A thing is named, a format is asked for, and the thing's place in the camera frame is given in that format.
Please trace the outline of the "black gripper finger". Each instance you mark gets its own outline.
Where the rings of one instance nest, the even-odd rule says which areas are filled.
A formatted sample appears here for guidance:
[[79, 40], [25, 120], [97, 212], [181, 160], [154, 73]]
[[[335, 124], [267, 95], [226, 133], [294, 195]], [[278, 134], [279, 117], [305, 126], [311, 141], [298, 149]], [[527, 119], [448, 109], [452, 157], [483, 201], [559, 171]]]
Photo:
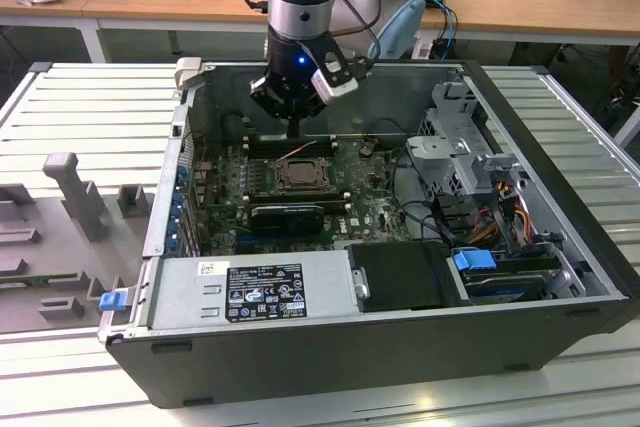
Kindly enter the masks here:
[[250, 97], [271, 117], [287, 123], [286, 137], [296, 137], [295, 97], [281, 75], [263, 75], [250, 82]]
[[326, 108], [321, 100], [309, 100], [294, 104], [294, 137], [301, 137], [301, 125], [308, 118], [316, 117]]

